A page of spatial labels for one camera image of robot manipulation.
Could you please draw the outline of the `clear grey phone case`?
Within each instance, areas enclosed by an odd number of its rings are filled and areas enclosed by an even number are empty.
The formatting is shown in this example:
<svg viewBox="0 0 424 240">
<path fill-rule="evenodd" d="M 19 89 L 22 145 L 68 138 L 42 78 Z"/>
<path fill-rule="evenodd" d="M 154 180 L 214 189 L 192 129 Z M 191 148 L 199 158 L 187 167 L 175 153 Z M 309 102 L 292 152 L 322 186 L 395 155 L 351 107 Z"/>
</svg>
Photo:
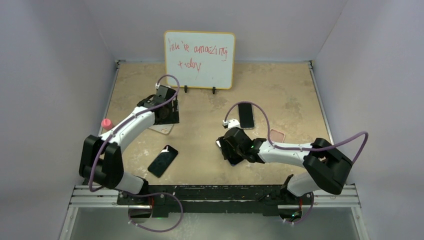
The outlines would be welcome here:
<svg viewBox="0 0 424 240">
<path fill-rule="evenodd" d="M 163 135 L 168 135 L 172 131 L 173 127 L 174 127 L 174 124 L 161 124 L 161 125 L 153 125 L 149 127 L 149 129 Z"/>
</svg>

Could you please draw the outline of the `black phone with case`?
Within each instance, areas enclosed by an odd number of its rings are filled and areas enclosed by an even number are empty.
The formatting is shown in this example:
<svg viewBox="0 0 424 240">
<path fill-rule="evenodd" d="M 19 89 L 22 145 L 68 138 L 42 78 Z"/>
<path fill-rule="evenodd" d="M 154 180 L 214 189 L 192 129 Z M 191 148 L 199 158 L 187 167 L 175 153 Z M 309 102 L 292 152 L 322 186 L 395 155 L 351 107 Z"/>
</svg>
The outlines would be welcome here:
<svg viewBox="0 0 424 240">
<path fill-rule="evenodd" d="M 255 127 L 255 118 L 252 104 L 239 103 L 237 108 L 240 127 L 242 129 L 253 129 Z"/>
</svg>

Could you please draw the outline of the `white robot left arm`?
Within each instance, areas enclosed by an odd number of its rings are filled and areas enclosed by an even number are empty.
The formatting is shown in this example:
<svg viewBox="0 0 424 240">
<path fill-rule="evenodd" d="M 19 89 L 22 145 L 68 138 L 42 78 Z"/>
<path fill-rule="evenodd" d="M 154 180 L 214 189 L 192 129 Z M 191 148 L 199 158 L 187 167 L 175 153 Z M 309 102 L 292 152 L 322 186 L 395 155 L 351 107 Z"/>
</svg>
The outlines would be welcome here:
<svg viewBox="0 0 424 240">
<path fill-rule="evenodd" d="M 179 123 L 178 91 L 159 85 L 156 93 L 139 101 L 134 110 L 107 132 L 83 142 L 78 173 L 89 184 L 129 193 L 138 205 L 149 199 L 148 181 L 124 170 L 124 150 L 145 130 Z"/>
</svg>

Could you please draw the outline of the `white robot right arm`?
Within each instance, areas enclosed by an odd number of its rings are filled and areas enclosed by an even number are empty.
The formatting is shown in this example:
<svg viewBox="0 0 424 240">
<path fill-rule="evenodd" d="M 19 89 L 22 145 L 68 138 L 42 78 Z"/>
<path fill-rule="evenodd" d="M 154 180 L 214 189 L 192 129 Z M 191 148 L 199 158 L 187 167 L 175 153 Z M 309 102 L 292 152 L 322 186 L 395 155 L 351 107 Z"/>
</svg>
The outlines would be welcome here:
<svg viewBox="0 0 424 240">
<path fill-rule="evenodd" d="M 271 143 L 266 138 L 251 139 L 243 129 L 233 127 L 216 142 L 223 158 L 232 165 L 246 160 L 304 168 L 305 172 L 289 176 L 280 191 L 282 200 L 288 204 L 316 190 L 340 195 L 353 166 L 352 160 L 324 138 L 304 144 Z"/>
</svg>

